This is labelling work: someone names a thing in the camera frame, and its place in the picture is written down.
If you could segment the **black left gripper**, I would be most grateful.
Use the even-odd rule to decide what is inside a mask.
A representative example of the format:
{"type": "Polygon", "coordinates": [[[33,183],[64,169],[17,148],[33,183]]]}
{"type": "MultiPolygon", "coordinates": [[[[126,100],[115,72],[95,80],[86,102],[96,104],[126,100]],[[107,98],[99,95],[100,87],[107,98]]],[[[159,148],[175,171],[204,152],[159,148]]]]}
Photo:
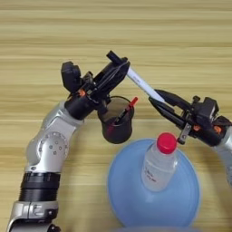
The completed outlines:
{"type": "Polygon", "coordinates": [[[82,78],[82,85],[72,92],[64,103],[64,108],[76,120],[82,121],[94,110],[107,111],[110,103],[109,93],[125,78],[130,64],[110,62],[96,76],[87,72],[82,78]]]}

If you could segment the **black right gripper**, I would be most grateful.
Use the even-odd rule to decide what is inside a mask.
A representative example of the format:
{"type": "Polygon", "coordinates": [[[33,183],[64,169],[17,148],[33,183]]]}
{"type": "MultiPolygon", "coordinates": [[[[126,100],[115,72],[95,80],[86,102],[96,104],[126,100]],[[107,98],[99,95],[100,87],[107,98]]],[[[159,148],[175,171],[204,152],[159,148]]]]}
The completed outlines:
{"type": "Polygon", "coordinates": [[[196,103],[190,105],[177,94],[157,90],[164,102],[149,97],[151,105],[161,116],[182,128],[178,143],[184,145],[187,137],[199,139],[208,146],[218,145],[225,137],[232,122],[224,116],[218,116],[216,103],[196,103]],[[175,113],[174,107],[182,109],[181,117],[175,113]]]}

